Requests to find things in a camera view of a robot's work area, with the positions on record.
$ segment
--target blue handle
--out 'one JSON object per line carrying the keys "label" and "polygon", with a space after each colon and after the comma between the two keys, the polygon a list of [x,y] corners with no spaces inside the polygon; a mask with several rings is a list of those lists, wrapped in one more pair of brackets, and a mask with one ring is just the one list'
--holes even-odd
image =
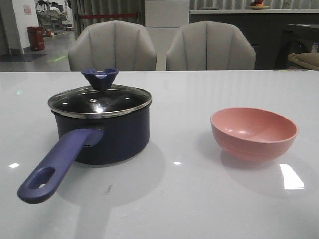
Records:
{"label": "blue handle", "polygon": [[75,129],[63,135],[19,187],[18,196],[26,203],[32,204],[50,198],[82,147],[94,146],[102,136],[103,131],[98,129]]}

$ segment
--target red trash can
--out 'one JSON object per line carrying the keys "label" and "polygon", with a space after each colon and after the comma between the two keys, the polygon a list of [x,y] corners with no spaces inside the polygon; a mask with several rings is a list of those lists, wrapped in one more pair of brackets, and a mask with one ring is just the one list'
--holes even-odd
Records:
{"label": "red trash can", "polygon": [[32,51],[41,51],[44,49],[44,40],[42,34],[42,27],[29,26],[27,28],[30,46]]}

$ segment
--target plate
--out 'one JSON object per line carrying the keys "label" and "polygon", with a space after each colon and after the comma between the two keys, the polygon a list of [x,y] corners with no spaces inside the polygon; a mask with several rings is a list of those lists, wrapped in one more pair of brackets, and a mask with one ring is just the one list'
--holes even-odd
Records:
{"label": "plate", "polygon": [[249,6],[249,8],[252,10],[263,10],[263,9],[268,9],[269,6]]}

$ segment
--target white table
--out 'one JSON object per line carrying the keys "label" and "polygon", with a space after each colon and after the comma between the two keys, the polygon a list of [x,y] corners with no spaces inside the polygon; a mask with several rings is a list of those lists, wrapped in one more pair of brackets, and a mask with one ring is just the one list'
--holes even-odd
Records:
{"label": "white table", "polygon": [[[0,73],[1,238],[319,238],[318,72],[120,72],[115,83],[152,93],[147,147],[115,165],[75,162],[31,205],[17,189],[58,140],[47,99],[87,82],[79,72]],[[239,161],[209,121],[234,106],[285,115],[299,135],[272,162]]]}

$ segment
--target bowl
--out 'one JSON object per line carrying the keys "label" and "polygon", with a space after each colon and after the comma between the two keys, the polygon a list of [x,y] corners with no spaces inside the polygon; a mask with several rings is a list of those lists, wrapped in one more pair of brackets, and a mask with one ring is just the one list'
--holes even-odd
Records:
{"label": "bowl", "polygon": [[257,108],[222,109],[211,116],[210,122],[216,142],[226,153],[252,162],[283,155],[298,133],[288,118]]}

